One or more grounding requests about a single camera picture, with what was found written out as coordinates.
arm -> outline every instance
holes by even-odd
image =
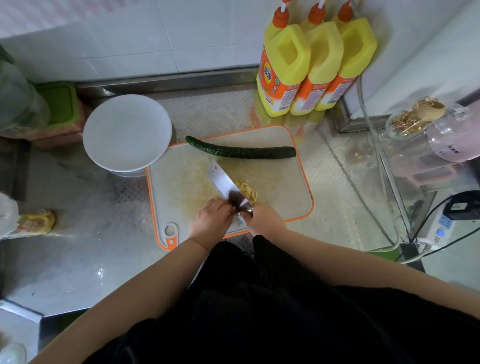
[[[391,287],[480,319],[480,297],[403,264],[309,238],[286,228],[269,206],[242,214],[252,235],[263,235],[331,285]]]
[[[163,314],[222,240],[233,220],[231,212],[226,200],[210,200],[193,219],[186,241],[85,312],[31,363],[82,363],[137,322]]]

orange label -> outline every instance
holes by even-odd
[[[313,110],[329,84],[313,84],[307,76],[300,85],[292,108],[298,111]]]
[[[333,79],[325,90],[324,95],[320,99],[323,105],[335,104],[336,101],[344,94],[347,88],[355,81],[356,77],[345,78],[339,74]]]
[[[260,97],[264,97],[267,100],[273,111],[283,111],[290,108],[300,84],[286,85],[278,79],[275,70],[268,60],[265,46],[262,50],[262,57],[260,58],[258,79],[262,86],[262,94],[260,94]]]

cleaver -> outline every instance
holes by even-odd
[[[253,216],[253,205],[243,195],[230,177],[223,171],[216,161],[212,161],[207,171],[208,178],[220,191],[223,198],[235,208],[235,212],[248,212]]]

person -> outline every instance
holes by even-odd
[[[242,216],[254,256],[220,242],[234,209],[211,200],[187,240],[80,316],[32,363],[476,357],[478,296],[290,231],[269,206],[257,203],[253,217]]]

power strip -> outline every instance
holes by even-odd
[[[425,245],[430,245],[430,250],[437,250],[449,243],[455,221],[443,214],[446,204],[447,202],[438,207],[418,233],[417,244],[420,253]]]

